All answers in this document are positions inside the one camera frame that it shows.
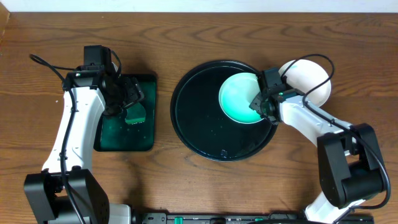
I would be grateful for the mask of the green scrub sponge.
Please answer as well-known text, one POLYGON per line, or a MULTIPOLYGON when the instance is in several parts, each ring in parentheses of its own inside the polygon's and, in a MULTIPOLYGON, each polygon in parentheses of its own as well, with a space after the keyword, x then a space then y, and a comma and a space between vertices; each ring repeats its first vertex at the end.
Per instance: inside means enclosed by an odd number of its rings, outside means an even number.
POLYGON ((146 121, 146 109, 140 104, 136 103, 127 109, 125 122, 127 124, 137 124, 146 121))

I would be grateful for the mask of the pale green plate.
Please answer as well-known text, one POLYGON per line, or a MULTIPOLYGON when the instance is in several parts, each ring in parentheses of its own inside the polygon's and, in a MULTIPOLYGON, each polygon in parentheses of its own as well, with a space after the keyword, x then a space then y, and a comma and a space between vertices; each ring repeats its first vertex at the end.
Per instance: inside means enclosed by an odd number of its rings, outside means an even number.
POLYGON ((257 76, 242 72, 227 78, 221 85, 218 100, 227 117, 241 124, 254 124, 262 121, 250 104, 260 93, 257 76))

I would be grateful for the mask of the white plate with green stain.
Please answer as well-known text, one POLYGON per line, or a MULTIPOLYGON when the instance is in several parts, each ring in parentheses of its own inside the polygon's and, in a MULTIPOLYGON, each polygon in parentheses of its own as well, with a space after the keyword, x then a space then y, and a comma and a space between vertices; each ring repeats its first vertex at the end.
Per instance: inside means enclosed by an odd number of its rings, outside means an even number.
MULTIPOLYGON (((326 71, 317 63, 301 59, 294 63, 285 73, 286 83, 303 93, 307 93, 328 78, 326 71)), ((311 92, 307 100, 317 107, 326 103, 331 95, 331 81, 311 92)))

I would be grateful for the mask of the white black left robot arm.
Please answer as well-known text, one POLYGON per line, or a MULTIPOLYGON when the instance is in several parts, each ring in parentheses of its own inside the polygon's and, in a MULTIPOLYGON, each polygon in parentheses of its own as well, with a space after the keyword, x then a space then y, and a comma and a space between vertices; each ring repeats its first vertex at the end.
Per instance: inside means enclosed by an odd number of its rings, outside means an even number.
POLYGON ((143 99, 135 77, 71 72, 63 81, 64 107, 58 134, 41 172, 25 178, 24 193, 37 223, 135 223, 126 204, 111 203, 92 174, 100 119, 111 100, 143 99))

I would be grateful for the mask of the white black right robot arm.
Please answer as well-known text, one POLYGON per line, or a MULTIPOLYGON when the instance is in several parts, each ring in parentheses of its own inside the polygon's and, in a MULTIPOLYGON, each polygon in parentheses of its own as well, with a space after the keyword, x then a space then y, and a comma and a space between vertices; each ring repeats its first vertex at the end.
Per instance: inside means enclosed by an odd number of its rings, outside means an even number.
POLYGON ((340 223, 356 209, 375 210, 388 203, 391 181, 370 125, 341 121, 285 85, 261 88, 250 107, 316 145, 322 191, 305 209, 308 222, 340 223))

